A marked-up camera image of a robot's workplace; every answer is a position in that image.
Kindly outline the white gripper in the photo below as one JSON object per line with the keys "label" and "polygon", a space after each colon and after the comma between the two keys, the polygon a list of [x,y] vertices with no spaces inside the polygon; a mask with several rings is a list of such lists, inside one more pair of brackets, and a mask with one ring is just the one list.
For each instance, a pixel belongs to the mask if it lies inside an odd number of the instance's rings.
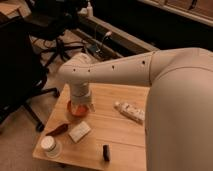
{"label": "white gripper", "polygon": [[94,111],[94,105],[92,102],[92,92],[89,91],[88,93],[84,94],[83,96],[71,96],[71,100],[70,100],[73,104],[73,106],[77,106],[80,104],[84,104],[89,108],[89,112],[90,111]]}

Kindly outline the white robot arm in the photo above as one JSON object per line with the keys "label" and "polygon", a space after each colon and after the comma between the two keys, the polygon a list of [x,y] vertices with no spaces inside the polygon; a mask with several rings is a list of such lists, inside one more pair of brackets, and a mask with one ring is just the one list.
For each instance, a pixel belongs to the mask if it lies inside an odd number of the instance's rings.
{"label": "white robot arm", "polygon": [[94,63],[78,53],[59,69],[75,103],[91,83],[144,86],[147,171],[213,171],[213,52],[179,48]]}

